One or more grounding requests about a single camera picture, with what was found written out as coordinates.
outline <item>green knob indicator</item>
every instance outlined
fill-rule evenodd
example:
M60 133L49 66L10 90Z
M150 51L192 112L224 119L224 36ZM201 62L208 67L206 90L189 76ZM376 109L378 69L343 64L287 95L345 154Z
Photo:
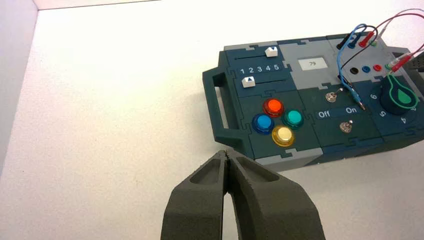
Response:
M395 76L389 74L381 81L380 104L394 115L405 114L418 104L418 98L409 87L402 85Z

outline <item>puzzle-shaped panel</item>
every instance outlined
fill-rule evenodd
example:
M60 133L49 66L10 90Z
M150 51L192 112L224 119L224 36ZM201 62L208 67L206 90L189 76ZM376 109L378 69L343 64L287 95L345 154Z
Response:
M384 78L389 72L385 64L407 49L388 47L379 40L345 66L343 74L360 95L362 110L349 91L338 91L342 85L337 77L337 44L344 37L225 47L219 67L203 74L215 140L276 171L423 140L424 97L416 84L424 80L403 68L396 72L397 80ZM341 63L360 49L346 47ZM229 129L216 117L214 86L222 88Z
M297 110L300 113L304 110L304 105L299 97L298 91L288 92L267 92L268 97L260 95L242 97L239 99L244 119L241 120L242 126L252 127L252 120L255 115L263 113L263 103L269 98L280 100L284 105L284 111ZM282 117L272 117L275 126L284 125ZM261 134L255 130L249 135L255 159L280 155L282 158L291 157L291 153L286 153L287 149L296 149L297 152L308 149L319 148L320 144L314 134L310 119L304 119L304 123L297 129L293 129L294 143L287 147L281 147L274 143L269 134Z
M326 93L335 92L340 87L341 85L328 85L328 89L309 88L298 91L307 114L313 119L313 129L324 154L326 147L354 146L356 143L352 139L361 142L379 139L381 136L370 116L370 111L363 111L350 94L338 94L336 102L326 100ZM340 124L348 121L353 121L353 124L351 132L345 133L341 131ZM353 155L346 154L342 157L348 158Z
M252 49L227 50L229 71L235 75L235 89L239 98L261 95L265 91L285 92L296 90L290 76L290 66L284 66L284 56L278 50L275 57L267 57L265 50L275 46L251 45ZM255 87L244 88L243 78L253 77Z

